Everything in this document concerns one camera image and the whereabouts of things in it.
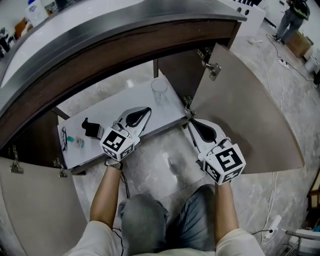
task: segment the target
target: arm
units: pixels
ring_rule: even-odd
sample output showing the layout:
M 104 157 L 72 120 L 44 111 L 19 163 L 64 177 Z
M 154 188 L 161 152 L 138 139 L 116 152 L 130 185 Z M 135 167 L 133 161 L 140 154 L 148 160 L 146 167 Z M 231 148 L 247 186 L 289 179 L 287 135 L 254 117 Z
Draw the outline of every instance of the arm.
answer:
M 214 239 L 217 245 L 230 231 L 238 229 L 238 218 L 230 182 L 215 185 L 215 227 Z
M 90 209 L 90 221 L 105 223 L 113 228 L 117 203 L 121 170 L 108 166 L 102 181 L 95 193 Z

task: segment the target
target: gray pants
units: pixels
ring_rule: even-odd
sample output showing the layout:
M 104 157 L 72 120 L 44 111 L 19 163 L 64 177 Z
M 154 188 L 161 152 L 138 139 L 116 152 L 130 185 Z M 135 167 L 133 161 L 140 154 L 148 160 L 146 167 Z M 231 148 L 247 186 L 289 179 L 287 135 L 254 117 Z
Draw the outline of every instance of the gray pants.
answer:
M 169 213 L 149 195 L 137 194 L 119 205 L 123 246 L 127 255 L 158 253 L 177 248 L 213 251 L 215 248 L 214 186 L 200 187 L 167 224 Z
M 284 42 L 289 41 L 293 35 L 298 31 L 304 22 L 303 18 L 298 17 L 292 10 L 288 9 L 285 11 L 283 15 L 279 28 L 276 31 L 276 34 L 280 37 L 280 39 Z

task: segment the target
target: door hinge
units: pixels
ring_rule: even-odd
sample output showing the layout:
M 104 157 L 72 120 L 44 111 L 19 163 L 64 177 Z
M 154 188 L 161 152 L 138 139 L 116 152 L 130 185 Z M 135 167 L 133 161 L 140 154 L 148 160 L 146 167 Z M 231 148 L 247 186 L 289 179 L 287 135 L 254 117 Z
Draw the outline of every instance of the door hinge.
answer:
M 60 171 L 59 171 L 60 178 L 68 177 L 68 174 L 66 174 L 66 172 L 64 170 L 64 165 L 62 163 L 60 163 L 60 159 L 58 157 L 55 160 L 53 160 L 53 166 L 60 168 Z
M 185 104 L 185 107 L 184 107 L 185 110 L 190 113 L 190 116 L 191 116 L 190 118 L 193 118 L 196 115 L 196 112 L 190 108 L 190 105 L 192 103 L 191 96 L 184 96 L 183 97 L 183 101 L 184 101 L 184 104 Z
M 199 48 L 197 53 L 205 63 L 208 63 L 212 54 L 212 50 L 209 47 Z
M 10 172 L 14 174 L 23 174 L 24 169 L 19 166 L 18 152 L 15 145 L 12 145 L 12 152 L 14 154 L 14 162 L 10 166 Z
M 210 75 L 209 75 L 209 78 L 214 81 L 216 80 L 217 76 L 219 75 L 220 71 L 221 71 L 221 67 L 219 66 L 218 63 L 215 63 L 215 64 L 208 64 L 208 63 L 205 63 L 204 61 L 202 61 L 202 65 L 209 70 L 210 72 Z

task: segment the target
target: marble floor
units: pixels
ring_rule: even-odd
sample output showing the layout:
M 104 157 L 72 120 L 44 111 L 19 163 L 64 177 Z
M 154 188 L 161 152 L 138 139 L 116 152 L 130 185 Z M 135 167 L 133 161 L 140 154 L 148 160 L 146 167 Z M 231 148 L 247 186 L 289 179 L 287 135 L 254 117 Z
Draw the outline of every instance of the marble floor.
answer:
M 320 115 L 317 114 L 320 109 L 320 94 L 312 82 L 306 81 L 294 69 L 277 66 L 276 49 L 266 37 L 266 34 L 271 35 L 273 32 L 267 24 L 263 23 L 255 37 L 256 40 L 263 40 L 262 43 L 250 44 L 248 38 L 236 37 L 231 47 L 231 50 L 269 91 L 267 70 L 272 97 L 279 107 L 282 105 L 282 112 L 297 138 L 305 160 L 305 167 L 302 169 L 278 173 L 270 223 L 276 215 L 281 215 L 282 220 L 275 239 L 262 245 L 267 256 L 279 255 L 284 250 L 285 247 L 282 244 L 288 241 L 288 236 L 281 229 L 297 229 L 304 220 L 307 213 L 306 195 L 320 163 L 320 132 L 318 130 Z M 301 60 L 297 60 L 286 46 L 277 43 L 276 47 L 281 57 L 308 77 Z M 73 116 L 118 91 L 151 78 L 153 78 L 153 66 L 151 62 L 147 62 L 87 88 L 60 104 L 59 108 Z M 170 217 L 174 218 L 185 200 L 198 187 L 214 183 L 210 177 L 199 170 L 195 164 L 196 158 L 197 152 L 181 127 L 175 127 L 147 139 L 125 159 L 124 174 L 128 180 L 130 195 L 151 194 L 160 200 L 169 210 Z M 89 169 L 87 175 L 73 177 L 87 219 L 89 219 L 91 202 L 105 169 L 101 163 Z M 231 183 L 241 228 L 253 233 L 264 227 L 272 184 L 272 173 L 243 174 Z M 121 182 L 118 202 L 125 198 L 125 186 Z M 120 227 L 120 224 L 120 220 L 116 218 L 114 226 Z M 255 236 L 260 243 L 261 233 Z

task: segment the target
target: glass cup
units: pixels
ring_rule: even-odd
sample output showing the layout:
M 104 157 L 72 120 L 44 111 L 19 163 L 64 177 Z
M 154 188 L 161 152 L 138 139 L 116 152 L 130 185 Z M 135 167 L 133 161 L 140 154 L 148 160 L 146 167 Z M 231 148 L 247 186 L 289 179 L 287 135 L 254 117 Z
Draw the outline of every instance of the glass cup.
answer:
M 166 92 L 168 90 L 168 83 L 166 80 L 161 78 L 153 80 L 151 83 L 151 88 L 155 101 L 161 102 L 166 98 Z

